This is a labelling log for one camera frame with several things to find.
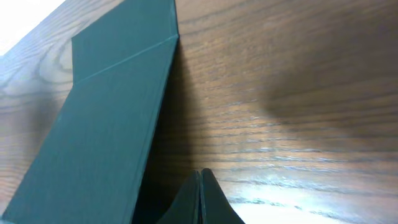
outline glossy table surface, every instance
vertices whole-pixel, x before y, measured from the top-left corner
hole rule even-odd
[[[70,39],[122,0],[66,0],[1,59],[0,213],[72,87]],[[177,0],[146,181],[213,169],[246,223],[398,220],[398,2]]]

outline crease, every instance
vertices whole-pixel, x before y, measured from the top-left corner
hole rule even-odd
[[[150,47],[147,47],[147,48],[144,49],[144,50],[140,50],[139,52],[137,52],[137,53],[135,53],[135,54],[132,54],[132,55],[126,57],[125,59],[122,59],[122,60],[120,60],[120,61],[118,61],[118,62],[116,62],[116,63],[114,63],[114,64],[112,64],[112,65],[110,65],[110,66],[108,66],[108,67],[106,67],[106,68],[104,68],[104,69],[101,69],[100,71],[95,72],[94,74],[89,75],[89,76],[87,76],[86,78],[83,78],[83,79],[77,81],[75,84],[73,84],[73,86],[77,86],[77,84],[79,84],[79,83],[81,83],[81,82],[83,82],[83,81],[85,81],[85,80],[88,80],[88,79],[90,79],[90,78],[92,78],[92,77],[95,77],[95,76],[97,76],[97,75],[99,75],[99,74],[101,74],[101,73],[103,73],[103,72],[105,72],[105,71],[107,71],[107,70],[109,70],[109,69],[111,69],[111,68],[113,68],[113,67],[116,67],[116,66],[118,66],[118,65],[120,65],[120,64],[122,64],[122,63],[124,63],[124,62],[127,62],[128,60],[131,60],[131,59],[133,59],[133,58],[135,58],[135,57],[138,57],[138,56],[140,56],[141,54],[143,54],[143,53],[145,53],[145,52],[147,52],[147,51],[150,51],[150,50],[152,50],[152,49],[154,49],[154,48],[156,48],[156,47],[158,47],[158,46],[160,46],[160,45],[162,45],[162,44],[168,42],[169,40],[176,39],[176,38],[178,38],[178,34],[175,34],[175,35],[173,35],[173,36],[171,36],[171,37],[168,37],[168,38],[166,38],[165,40],[162,40],[162,41],[160,41],[160,42],[158,42],[158,43],[156,43],[156,44],[154,44],[154,45],[151,45]]]

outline dark green card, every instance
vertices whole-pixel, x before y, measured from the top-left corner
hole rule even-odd
[[[177,40],[174,0],[127,0],[72,39],[73,88],[3,219],[131,221]]]

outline wood grain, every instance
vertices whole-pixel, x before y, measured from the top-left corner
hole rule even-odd
[[[72,85],[70,38],[120,1],[66,0],[2,58],[3,208]],[[398,220],[398,2],[177,0],[145,183],[213,169],[246,223]]]

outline wooden surface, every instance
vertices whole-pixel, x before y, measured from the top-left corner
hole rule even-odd
[[[1,59],[3,211],[72,86],[70,38],[121,0],[66,0]],[[177,0],[144,182],[212,168],[246,223],[396,223],[398,2]]]

